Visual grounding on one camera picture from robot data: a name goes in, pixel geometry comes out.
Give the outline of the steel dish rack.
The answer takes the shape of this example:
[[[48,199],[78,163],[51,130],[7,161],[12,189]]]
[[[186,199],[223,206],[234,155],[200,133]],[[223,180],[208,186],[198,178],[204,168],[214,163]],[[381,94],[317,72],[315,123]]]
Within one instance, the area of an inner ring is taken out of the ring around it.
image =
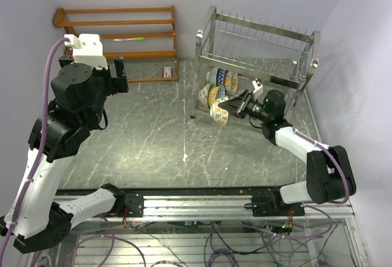
[[[195,37],[190,118],[206,115],[198,92],[209,68],[281,86],[298,100],[317,70],[320,54],[320,31],[255,21],[209,6]]]

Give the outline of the orange blue floral bowl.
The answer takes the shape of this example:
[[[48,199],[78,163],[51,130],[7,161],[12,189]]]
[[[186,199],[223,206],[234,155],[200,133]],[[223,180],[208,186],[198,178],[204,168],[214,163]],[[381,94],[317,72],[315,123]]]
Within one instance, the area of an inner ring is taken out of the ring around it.
[[[227,71],[224,86],[227,93],[236,94],[238,90],[238,73]]]

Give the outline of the blue zigzag red bowl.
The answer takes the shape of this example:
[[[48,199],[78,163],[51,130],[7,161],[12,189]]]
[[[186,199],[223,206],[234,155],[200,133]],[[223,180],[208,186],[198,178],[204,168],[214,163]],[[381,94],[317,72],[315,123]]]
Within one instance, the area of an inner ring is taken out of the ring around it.
[[[227,76],[227,71],[225,69],[217,68],[216,69],[216,79],[215,79],[216,86],[224,85],[226,76]]]

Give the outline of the yellow sunburst patterned bowl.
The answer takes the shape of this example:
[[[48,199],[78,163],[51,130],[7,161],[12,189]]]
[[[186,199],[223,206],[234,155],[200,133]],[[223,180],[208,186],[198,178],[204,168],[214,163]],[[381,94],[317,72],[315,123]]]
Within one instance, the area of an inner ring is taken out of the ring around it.
[[[217,99],[225,97],[224,85],[214,86],[208,93],[208,107],[210,108]]]

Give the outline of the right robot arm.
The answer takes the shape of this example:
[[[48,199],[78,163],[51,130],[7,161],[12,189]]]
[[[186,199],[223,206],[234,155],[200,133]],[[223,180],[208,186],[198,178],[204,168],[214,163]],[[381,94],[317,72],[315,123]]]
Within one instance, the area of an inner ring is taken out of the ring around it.
[[[268,141],[305,163],[305,181],[282,186],[279,195],[270,200],[273,213],[284,215],[294,203],[343,204],[356,194],[347,150],[341,145],[329,146],[314,140],[289,123],[284,114],[286,102],[282,92],[270,90],[259,102],[252,92],[246,90],[217,106],[239,119],[260,121],[259,128]]]

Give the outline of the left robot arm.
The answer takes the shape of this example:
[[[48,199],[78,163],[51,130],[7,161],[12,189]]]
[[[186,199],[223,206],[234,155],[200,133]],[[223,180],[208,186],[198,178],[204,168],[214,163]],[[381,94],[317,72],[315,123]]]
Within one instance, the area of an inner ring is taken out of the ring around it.
[[[59,63],[60,71],[51,81],[55,97],[45,102],[47,113],[36,120],[28,140],[28,162],[18,196],[1,217],[1,234],[14,235],[13,245],[22,254],[57,246],[82,222],[99,214],[118,216],[125,208],[125,193],[112,184],[72,201],[54,200],[81,144],[93,130],[107,127],[106,99],[129,90],[121,57],[114,59],[115,73],[68,56]]]

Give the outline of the leaf flower patterned bowl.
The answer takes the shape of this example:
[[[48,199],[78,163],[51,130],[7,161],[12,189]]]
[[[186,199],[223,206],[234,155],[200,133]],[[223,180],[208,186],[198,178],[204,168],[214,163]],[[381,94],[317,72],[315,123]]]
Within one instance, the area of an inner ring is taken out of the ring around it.
[[[200,103],[204,106],[204,107],[209,107],[208,105],[208,96],[209,96],[209,92],[211,90],[211,88],[213,87],[212,83],[209,83],[207,85],[204,85],[201,90],[199,90],[198,92],[198,99],[200,101]]]

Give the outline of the teal dotted bowl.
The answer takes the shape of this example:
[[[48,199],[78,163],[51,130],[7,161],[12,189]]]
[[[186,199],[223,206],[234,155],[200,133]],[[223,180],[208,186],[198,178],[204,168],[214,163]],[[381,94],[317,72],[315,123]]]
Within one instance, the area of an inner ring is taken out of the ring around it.
[[[218,70],[219,69],[217,67],[213,67],[212,69],[210,69],[210,71],[208,71],[208,73],[206,75],[206,79],[208,82],[216,83]]]

